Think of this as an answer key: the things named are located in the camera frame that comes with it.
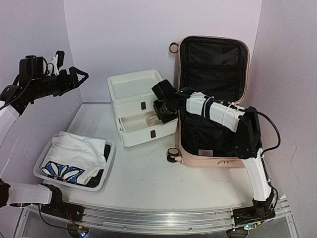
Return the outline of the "white plastic drawer unit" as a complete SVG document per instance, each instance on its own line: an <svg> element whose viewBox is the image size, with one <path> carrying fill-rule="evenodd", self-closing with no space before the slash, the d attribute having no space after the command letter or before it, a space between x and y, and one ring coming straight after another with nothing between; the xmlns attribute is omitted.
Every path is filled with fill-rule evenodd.
<svg viewBox="0 0 317 238"><path fill-rule="evenodd" d="M163 81L155 69L111 76L107 79L116 128L120 141L131 147L171 134L177 129L174 119L163 124L159 119L146 123L155 113L157 99L152 87Z"/></svg>

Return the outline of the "pink hard-shell suitcase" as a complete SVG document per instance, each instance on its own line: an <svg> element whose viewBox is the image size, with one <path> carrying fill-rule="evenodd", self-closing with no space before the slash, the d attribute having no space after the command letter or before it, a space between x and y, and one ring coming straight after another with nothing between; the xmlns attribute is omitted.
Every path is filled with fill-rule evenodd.
<svg viewBox="0 0 317 238"><path fill-rule="evenodd" d="M243 100L248 78L249 49L239 40L189 36L172 43L178 54L178 88L201 91L236 105ZM244 167L233 151L234 133L228 128L188 112L178 112L180 155L192 167ZM213 157L198 150L213 150Z"/></svg>

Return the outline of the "white blue print t-shirt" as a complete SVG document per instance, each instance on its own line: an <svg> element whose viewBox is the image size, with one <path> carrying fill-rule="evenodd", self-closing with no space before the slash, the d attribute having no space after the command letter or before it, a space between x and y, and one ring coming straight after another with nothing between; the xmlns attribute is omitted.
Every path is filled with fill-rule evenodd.
<svg viewBox="0 0 317 238"><path fill-rule="evenodd" d="M41 166L46 175L66 182L86 185L104 169L106 140L60 131Z"/></svg>

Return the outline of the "white perforated plastic basket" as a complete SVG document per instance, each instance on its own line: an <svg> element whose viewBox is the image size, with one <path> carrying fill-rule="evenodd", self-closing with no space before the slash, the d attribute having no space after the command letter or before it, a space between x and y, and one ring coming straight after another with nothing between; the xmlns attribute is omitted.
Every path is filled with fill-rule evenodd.
<svg viewBox="0 0 317 238"><path fill-rule="evenodd" d="M48 150L49 148L51 147L52 145L52 139L50 139L48 141L48 143L46 144L46 146L44 147L43 151L41 152L40 156L38 157L36 163L35 163L35 166L33 167L33 174L34 176L40 178L40 179L43 179L43 180L46 180L48 181L48 183L50 184L61 184L61 185L64 185L64 186L68 186L68 187L73 187L73 188L77 188L77 189L81 189L81 190L87 190L87 191L98 191L101 189L106 177L107 177L107 174L109 173L109 170L110 170L110 164L112 162L112 159L114 158L114 153L115 153L115 149L116 149L116 144L112 141L112 140L109 140L109 139L106 139L106 143L109 144L111 146L111 150L110 150L110 154L109 154L109 157L108 157L108 161L104 167L104 173L101 177L101 181L99 183L99 185L95 188L89 188L87 187L86 185L81 185L81 184L77 184L77 183L72 183L72 182L66 182L64 180L61 180L59 178L55 178L55 177L52 177L52 176L49 176L49 175L46 175L45 173L43 173L41 171L41 166L43 165L43 161L45 159L45 156L47 155L48 153Z"/></svg>

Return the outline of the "black jeans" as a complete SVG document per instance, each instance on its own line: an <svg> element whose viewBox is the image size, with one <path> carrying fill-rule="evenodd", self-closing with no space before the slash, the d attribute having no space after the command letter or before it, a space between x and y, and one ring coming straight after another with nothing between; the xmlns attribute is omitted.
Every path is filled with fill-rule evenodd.
<svg viewBox="0 0 317 238"><path fill-rule="evenodd" d="M106 144L105 149L104 149L104 157L106 159L106 162L108 161L110 150L111 150L111 146L109 144ZM86 186L89 188L97 187L101 181L101 177L102 177L103 173L104 173L104 169L100 169L96 176L90 178L90 180L88 181Z"/></svg>

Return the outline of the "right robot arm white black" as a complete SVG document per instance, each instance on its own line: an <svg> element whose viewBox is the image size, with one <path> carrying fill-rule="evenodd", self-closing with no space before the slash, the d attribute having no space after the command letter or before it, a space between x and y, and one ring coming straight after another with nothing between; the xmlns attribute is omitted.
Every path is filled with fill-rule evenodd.
<svg viewBox="0 0 317 238"><path fill-rule="evenodd" d="M216 122L234 133L233 151L245 166L253 190L252 206L232 211L233 228L251 230L275 217L278 191L271 184L264 163L261 129L258 116L270 124L273 121L253 107L247 109L232 102L217 100L213 96L188 87L174 88L165 79L152 87L156 96L154 110L162 123L176 118L178 112L188 112Z"/></svg>

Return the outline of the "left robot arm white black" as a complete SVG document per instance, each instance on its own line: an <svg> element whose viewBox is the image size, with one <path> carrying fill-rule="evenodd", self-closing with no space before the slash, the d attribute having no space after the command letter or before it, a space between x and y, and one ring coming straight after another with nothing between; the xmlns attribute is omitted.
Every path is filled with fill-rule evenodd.
<svg viewBox="0 0 317 238"><path fill-rule="evenodd" d="M62 96L78 88L88 79L88 73L72 66L61 69L64 51L57 51L48 63L44 57L26 56L19 62L19 73L14 82L0 94L0 140L8 132L29 104L47 96ZM1 207L36 205L39 211L55 217L80 221L84 207L63 201L61 190L47 183L26 184L0 181Z"/></svg>

